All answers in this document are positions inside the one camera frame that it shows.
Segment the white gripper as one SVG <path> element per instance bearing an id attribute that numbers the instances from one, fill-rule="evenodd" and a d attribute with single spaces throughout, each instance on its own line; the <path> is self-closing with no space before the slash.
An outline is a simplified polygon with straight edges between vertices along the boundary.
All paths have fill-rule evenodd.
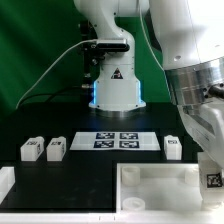
<path id="1" fill-rule="evenodd" d="M 224 101 L 213 98 L 196 106 L 179 106 L 187 133 L 213 160 L 224 160 Z"/>

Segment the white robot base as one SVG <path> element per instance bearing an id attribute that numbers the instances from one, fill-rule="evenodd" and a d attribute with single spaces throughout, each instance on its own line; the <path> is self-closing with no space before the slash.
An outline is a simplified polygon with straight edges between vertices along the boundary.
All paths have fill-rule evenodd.
<path id="1" fill-rule="evenodd" d="M 135 40 L 115 23 L 116 17 L 145 15 L 149 0 L 73 0 L 94 27 L 97 39 L 126 39 L 127 52 L 105 52 L 100 75 L 94 81 L 89 107 L 103 113 L 127 113 L 144 108 L 141 84 L 135 76 Z"/>

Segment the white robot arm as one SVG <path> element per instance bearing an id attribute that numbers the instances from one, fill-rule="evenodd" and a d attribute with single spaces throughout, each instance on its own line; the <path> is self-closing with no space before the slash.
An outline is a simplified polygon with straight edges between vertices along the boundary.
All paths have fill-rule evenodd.
<path id="1" fill-rule="evenodd" d="M 189 135 L 224 166 L 224 0 L 147 0 L 171 101 Z"/>

